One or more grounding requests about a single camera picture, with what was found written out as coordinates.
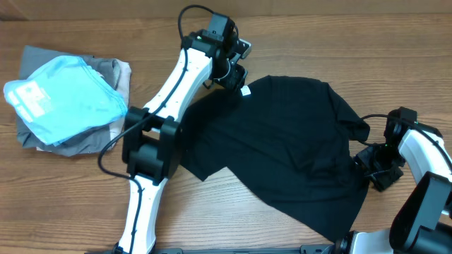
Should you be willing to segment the black t-shirt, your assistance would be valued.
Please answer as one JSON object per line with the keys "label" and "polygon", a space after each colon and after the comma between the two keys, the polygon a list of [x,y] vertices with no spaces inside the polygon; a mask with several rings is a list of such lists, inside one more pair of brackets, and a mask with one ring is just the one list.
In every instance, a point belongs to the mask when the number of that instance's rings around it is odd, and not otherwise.
{"label": "black t-shirt", "polygon": [[182,120],[181,164],[200,180],[228,168],[264,203],[329,241],[351,229],[368,191],[350,155],[369,125],[328,83],[266,76],[247,94],[216,90]]}

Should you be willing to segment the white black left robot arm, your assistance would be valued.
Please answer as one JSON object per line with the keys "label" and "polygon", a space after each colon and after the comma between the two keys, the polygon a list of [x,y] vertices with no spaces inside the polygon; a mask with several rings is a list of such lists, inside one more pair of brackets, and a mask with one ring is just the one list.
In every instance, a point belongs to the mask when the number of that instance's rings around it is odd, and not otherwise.
{"label": "white black left robot arm", "polygon": [[177,65],[156,96],[143,108],[129,109],[122,159],[130,176],[130,198],[115,253],[153,251],[162,192],[182,156],[183,115],[209,79],[227,90],[240,90],[248,72],[238,62],[250,52],[251,43],[236,32],[192,32],[182,39]]}

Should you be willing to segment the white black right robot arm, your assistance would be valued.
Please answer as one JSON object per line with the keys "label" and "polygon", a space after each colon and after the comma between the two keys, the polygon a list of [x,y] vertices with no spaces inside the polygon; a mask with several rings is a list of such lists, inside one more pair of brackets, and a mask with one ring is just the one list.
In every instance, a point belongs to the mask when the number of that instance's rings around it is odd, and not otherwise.
{"label": "white black right robot arm", "polygon": [[367,145],[355,161],[378,191],[397,181],[404,165],[409,166],[416,187],[390,229],[351,231],[325,253],[451,254],[451,227],[439,221],[441,215],[451,215],[451,157],[443,136],[405,107],[384,117],[385,143]]}

